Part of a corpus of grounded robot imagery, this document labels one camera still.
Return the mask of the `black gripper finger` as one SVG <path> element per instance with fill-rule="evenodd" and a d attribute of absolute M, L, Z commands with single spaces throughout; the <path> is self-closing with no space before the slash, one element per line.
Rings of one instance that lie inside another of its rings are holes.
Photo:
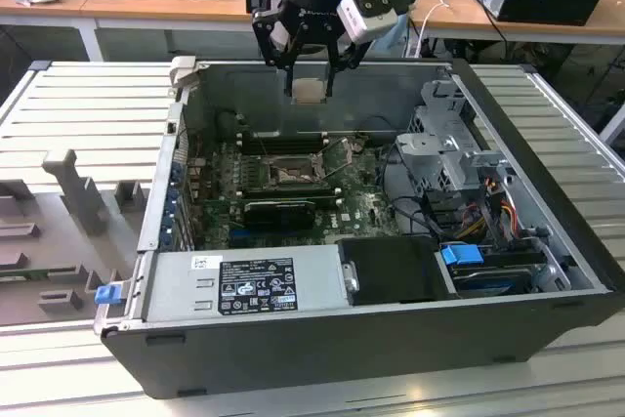
<path fill-rule="evenodd" d="M 338 40 L 332 35 L 326 35 L 325 46 L 328 54 L 328 64 L 325 73 L 325 96 L 331 97 L 335 76 L 346 68 L 355 69 L 359 66 L 360 61 L 364 57 L 364 45 L 351 43 L 343 53 L 339 53 Z"/>
<path fill-rule="evenodd" d="M 292 94 L 294 64 L 306 39 L 306 23 L 296 6 L 257 10 L 252 27 L 266 65 L 284 70 L 284 94 Z"/>

